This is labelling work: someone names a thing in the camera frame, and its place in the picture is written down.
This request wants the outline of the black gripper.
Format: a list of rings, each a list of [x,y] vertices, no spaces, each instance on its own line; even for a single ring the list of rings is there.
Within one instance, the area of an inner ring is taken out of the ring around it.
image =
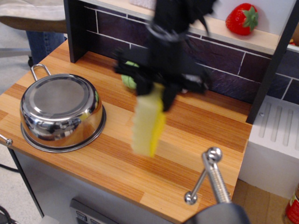
[[[162,94],[164,112],[169,111],[176,95],[183,89],[203,93],[209,88],[207,69],[184,52],[186,35],[187,32],[150,33],[146,48],[118,49],[115,52],[115,72],[134,79],[138,96],[150,94],[154,83],[165,87]],[[127,61],[139,67],[127,65]]]

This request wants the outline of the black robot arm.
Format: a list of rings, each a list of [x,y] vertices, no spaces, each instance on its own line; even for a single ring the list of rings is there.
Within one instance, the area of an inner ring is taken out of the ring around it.
[[[182,90],[204,93],[210,73],[184,52],[183,43],[196,20],[207,26],[204,15],[212,13],[213,4],[213,0],[158,0],[146,26],[146,47],[117,50],[115,72],[133,78],[138,96],[150,94],[154,83],[162,84],[165,112]]]

